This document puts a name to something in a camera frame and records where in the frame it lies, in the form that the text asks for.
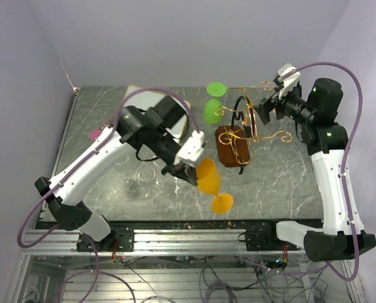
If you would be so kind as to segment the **orange plastic wine glass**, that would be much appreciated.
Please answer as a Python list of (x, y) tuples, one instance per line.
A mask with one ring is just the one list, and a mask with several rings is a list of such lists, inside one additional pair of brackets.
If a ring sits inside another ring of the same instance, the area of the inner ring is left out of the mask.
[(233, 206), (233, 196), (228, 193), (220, 193), (221, 177), (214, 161), (204, 158), (196, 168), (197, 189), (208, 195), (213, 195), (211, 210), (217, 214), (230, 211)]

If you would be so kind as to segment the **green plastic wine glass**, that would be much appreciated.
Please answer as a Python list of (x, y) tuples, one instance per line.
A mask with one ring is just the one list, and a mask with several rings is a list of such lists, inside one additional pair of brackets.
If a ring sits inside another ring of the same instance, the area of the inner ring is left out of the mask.
[(206, 87), (206, 91), (211, 98), (206, 102), (204, 107), (203, 119), (207, 123), (217, 124), (224, 115), (219, 98), (224, 96), (227, 89), (226, 86), (220, 82), (212, 82)]

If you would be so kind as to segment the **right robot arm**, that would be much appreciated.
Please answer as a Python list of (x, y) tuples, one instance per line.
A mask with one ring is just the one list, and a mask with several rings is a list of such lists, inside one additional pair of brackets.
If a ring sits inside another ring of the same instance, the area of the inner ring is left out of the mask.
[(349, 167), (343, 158), (349, 138), (346, 129), (335, 121), (342, 98), (340, 83), (319, 78), (306, 100), (302, 99), (301, 85), (296, 85), (284, 97), (274, 93), (254, 107), (263, 124), (270, 122), (270, 113), (275, 111), (277, 119), (289, 117), (301, 127), (323, 202), (322, 228), (296, 221), (278, 222), (264, 234), (270, 249), (290, 242), (304, 249), (309, 260), (319, 262), (354, 259), (357, 253), (376, 246), (375, 235), (366, 233), (360, 220)]

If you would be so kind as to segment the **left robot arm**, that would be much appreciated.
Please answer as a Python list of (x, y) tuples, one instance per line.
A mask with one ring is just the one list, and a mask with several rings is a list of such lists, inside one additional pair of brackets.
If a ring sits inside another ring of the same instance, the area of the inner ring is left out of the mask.
[(204, 133), (192, 132), (180, 145), (169, 129), (187, 115), (187, 106), (169, 95), (146, 110), (133, 105), (123, 107), (111, 127), (106, 127), (94, 143), (69, 167), (51, 177), (36, 180), (35, 187), (64, 230), (79, 230), (92, 239), (101, 251), (116, 242), (109, 222), (87, 207), (83, 198), (96, 182), (130, 149), (148, 147), (165, 166), (162, 174), (170, 174), (193, 186), (197, 185), (196, 167), (203, 158)]

